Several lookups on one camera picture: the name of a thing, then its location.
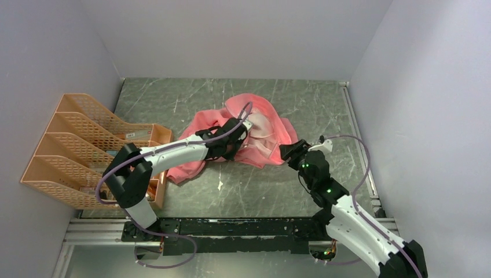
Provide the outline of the pink zip-up jacket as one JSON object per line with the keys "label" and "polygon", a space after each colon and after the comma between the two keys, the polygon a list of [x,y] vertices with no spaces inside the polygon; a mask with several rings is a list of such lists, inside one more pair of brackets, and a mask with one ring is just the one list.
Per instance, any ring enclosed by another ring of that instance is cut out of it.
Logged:
{"label": "pink zip-up jacket", "polygon": [[179,139],[187,138],[199,130],[223,126],[229,118],[237,117],[248,102],[252,102],[252,111],[247,117],[252,128],[234,161],[260,169],[266,165],[283,164],[279,146],[297,142],[298,136],[291,122],[281,118],[267,99],[256,94],[239,94],[227,99],[223,108],[197,112]]}

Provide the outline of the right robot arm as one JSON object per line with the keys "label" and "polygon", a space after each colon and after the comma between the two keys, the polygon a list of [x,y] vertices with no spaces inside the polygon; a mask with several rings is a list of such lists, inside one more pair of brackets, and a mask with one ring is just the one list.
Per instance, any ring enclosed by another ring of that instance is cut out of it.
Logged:
{"label": "right robot arm", "polygon": [[353,193],[330,172],[328,140],[310,145],[300,140],[280,145],[281,159],[296,170],[313,201],[320,207],[312,231],[320,240],[336,240],[365,262],[377,277],[428,277],[422,246],[397,236],[367,213]]}

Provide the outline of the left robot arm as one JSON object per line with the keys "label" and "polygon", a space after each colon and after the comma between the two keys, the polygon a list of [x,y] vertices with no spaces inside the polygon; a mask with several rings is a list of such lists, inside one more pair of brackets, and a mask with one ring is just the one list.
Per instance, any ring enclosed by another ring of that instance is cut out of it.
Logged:
{"label": "left robot arm", "polygon": [[144,240],[154,240],[159,236],[160,224],[146,198],[150,179],[189,162],[233,160],[252,126],[247,119],[230,118],[223,126],[200,130],[168,144],[143,148],[126,144],[97,185],[109,188],[115,204],[135,222]]}

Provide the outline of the orange mesh file rack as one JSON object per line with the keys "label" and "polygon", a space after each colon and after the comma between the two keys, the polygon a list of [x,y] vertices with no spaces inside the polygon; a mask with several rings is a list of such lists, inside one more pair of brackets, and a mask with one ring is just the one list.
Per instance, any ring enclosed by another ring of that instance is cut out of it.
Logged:
{"label": "orange mesh file rack", "polygon": [[151,123],[127,123],[88,94],[62,96],[21,182],[75,209],[114,210],[95,197],[95,187],[125,144],[155,147],[173,139]]}

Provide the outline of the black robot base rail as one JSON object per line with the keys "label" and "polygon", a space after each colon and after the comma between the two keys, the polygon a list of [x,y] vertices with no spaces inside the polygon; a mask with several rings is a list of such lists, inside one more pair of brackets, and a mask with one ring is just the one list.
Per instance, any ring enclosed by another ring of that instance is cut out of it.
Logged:
{"label": "black robot base rail", "polygon": [[153,247],[162,255],[275,252],[310,254],[328,247],[331,238],[311,217],[160,218],[160,226],[143,232],[124,223],[121,241]]}

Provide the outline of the aluminium table frame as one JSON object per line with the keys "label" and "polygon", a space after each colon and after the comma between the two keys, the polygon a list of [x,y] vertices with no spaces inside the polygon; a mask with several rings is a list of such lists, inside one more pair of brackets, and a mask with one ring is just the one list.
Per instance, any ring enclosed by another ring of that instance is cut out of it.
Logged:
{"label": "aluminium table frame", "polygon": [[[132,246],[134,249],[135,262],[150,269],[158,268],[156,260],[159,257],[183,256],[184,259],[182,261],[173,262],[169,265],[169,268],[173,269],[190,263],[197,254],[209,254],[193,252],[184,255],[164,256],[162,255],[161,250],[154,250],[153,247],[140,247],[135,243],[124,243],[120,238],[124,223],[127,221],[129,220],[102,218],[72,220],[68,225],[68,229],[64,236],[63,249],[60,253],[54,276],[65,276],[73,250],[76,246]],[[393,232],[394,224],[392,220],[382,218],[378,221]],[[319,250],[312,249],[308,255],[325,264],[336,265],[336,249],[341,245],[341,243],[331,239],[331,243],[328,247],[323,247]]]}

